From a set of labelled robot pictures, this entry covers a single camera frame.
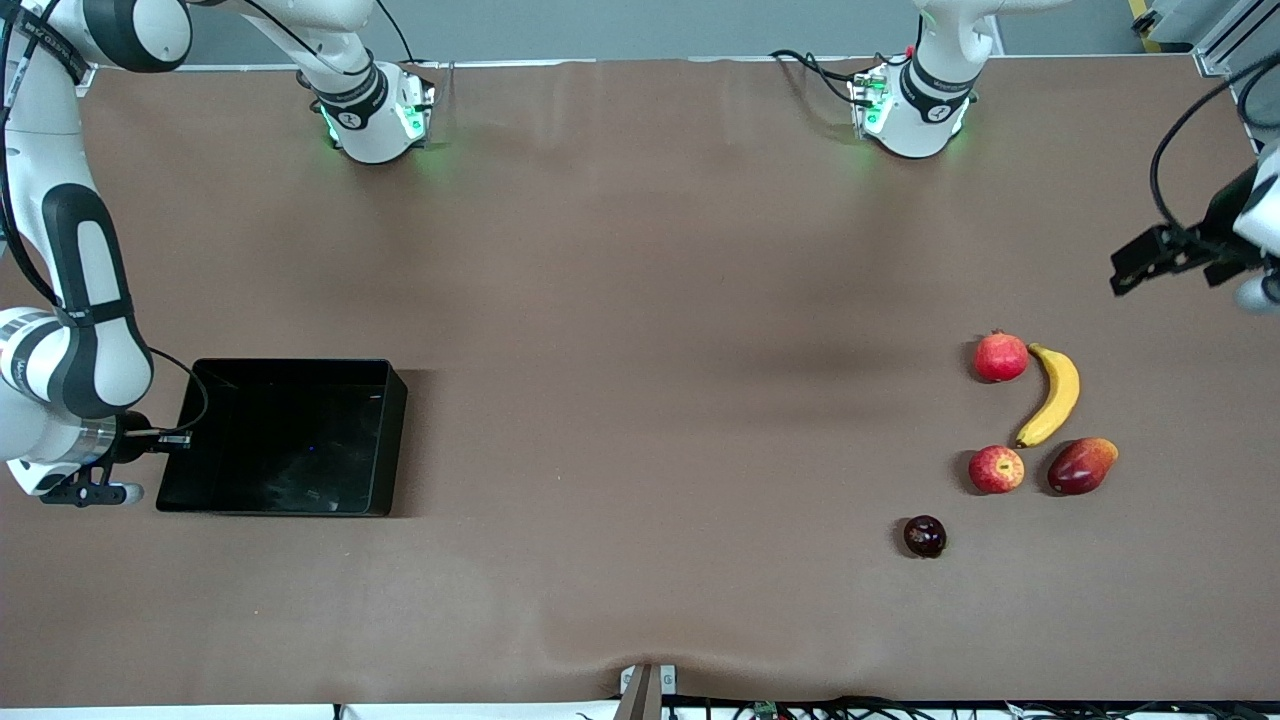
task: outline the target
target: brown table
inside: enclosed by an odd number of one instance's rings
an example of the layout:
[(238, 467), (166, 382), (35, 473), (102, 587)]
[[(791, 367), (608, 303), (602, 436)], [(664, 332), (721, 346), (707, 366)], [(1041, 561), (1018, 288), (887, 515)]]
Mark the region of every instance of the brown table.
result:
[[(88, 150), (147, 340), (381, 356), (412, 397), (396, 516), (45, 507), (0, 483), (9, 706), (686, 693), (1274, 698), (1280, 324), (1197, 277), (1115, 300), (1187, 58), (998, 60), (932, 160), (813, 77), (611, 63), (442, 78), (438, 145), (365, 168), (291, 73), (104, 73)], [(1190, 222), (1251, 161), (1229, 101), (1169, 154)], [(28, 300), (5, 268), (4, 300)], [(975, 497), (1037, 372), (1102, 491)], [(161, 369), (142, 409), (173, 419)], [(1042, 471), (1055, 445), (1025, 452)], [(161, 464), (122, 468), (152, 491)], [(943, 519), (936, 561), (900, 519)]]

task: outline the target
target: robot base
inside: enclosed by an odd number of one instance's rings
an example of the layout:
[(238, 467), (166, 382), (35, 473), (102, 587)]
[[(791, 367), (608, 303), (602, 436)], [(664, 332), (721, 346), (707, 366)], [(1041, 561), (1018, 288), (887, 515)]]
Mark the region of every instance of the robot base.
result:
[(941, 151), (960, 132), (970, 100), (965, 100), (943, 122), (924, 122), (919, 110), (893, 90), (899, 87), (900, 76), (906, 67), (906, 59), (900, 55), (891, 63), (859, 73), (849, 83), (850, 97), (868, 102), (868, 106), (852, 106), (854, 128), (859, 138), (876, 138), (896, 155), (928, 158)]

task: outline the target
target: robotic arm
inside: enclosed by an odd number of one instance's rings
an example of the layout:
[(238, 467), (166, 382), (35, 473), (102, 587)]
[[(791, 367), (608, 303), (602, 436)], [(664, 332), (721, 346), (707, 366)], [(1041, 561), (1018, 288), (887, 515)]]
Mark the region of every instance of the robotic arm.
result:
[(913, 1), (920, 10), (914, 54), (850, 83), (859, 135), (905, 158), (934, 155), (960, 132), (970, 91), (991, 58), (995, 15), (1037, 13), (1070, 0)]
[(1204, 219), (1181, 228), (1155, 225), (1111, 255), (1111, 290), (1126, 295), (1143, 281), (1203, 268), (1210, 287), (1247, 270), (1235, 302), (1254, 314), (1280, 313), (1280, 146), (1240, 173), (1208, 204)]
[[(189, 4), (241, 12), (280, 45), (355, 160), (388, 161), (425, 141), (430, 91), (396, 65), (375, 63), (355, 35), (369, 0)], [(90, 469), (109, 471), (180, 438), (157, 439), (146, 418), (129, 411), (150, 388), (154, 366), (115, 227), (86, 161), (77, 85), (90, 63), (131, 72), (180, 65), (191, 46), (187, 4), (0, 0), (0, 22), (9, 35), (0, 176), (12, 220), (4, 225), (44, 260), (54, 306), (0, 310), (0, 461), (46, 502), (136, 501), (141, 488), (92, 483)], [(5, 234), (0, 259), (8, 250), (33, 284), (44, 284), (20, 241)]]
[[(132, 13), (122, 12), (127, 5)], [(6, 10), (4, 77), (22, 74), (5, 102), (13, 219), (49, 269), (56, 302), (54, 311), (0, 311), (0, 460), (26, 492), (44, 495), (116, 445), (118, 418), (152, 374), (115, 227), (84, 161), (78, 76), (84, 61), (173, 69), (187, 55), (191, 24), (177, 0), (8, 3)], [(24, 60), (28, 42), (38, 45)]]
[(187, 0), (239, 13), (297, 63), (329, 135), (353, 160), (394, 160), (426, 142), (434, 88), (392, 63), (374, 61), (356, 31), (372, 0)]

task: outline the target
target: gray floor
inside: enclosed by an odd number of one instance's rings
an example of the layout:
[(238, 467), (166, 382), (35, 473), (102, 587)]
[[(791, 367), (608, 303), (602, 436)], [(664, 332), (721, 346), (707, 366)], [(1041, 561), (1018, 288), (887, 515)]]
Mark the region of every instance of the gray floor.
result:
[[(655, 59), (897, 51), (915, 37), (909, 0), (385, 0), (413, 51), (440, 61)], [(238, 15), (192, 8), (188, 64), (273, 64), (284, 55)], [(1009, 54), (1140, 53), (1126, 0), (1075, 0), (1001, 20)], [(379, 58), (404, 54), (376, 9), (361, 32)]]

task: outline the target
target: metal frame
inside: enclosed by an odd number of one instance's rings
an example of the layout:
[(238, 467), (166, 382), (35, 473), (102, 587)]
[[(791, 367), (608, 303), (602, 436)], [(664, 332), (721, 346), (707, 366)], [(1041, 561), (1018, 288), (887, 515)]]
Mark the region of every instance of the metal frame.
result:
[(1231, 58), (1249, 42), (1251, 36), (1272, 15), (1280, 14), (1280, 0), (1239, 0), (1213, 29), (1199, 42), (1192, 55), (1204, 77), (1231, 72)]

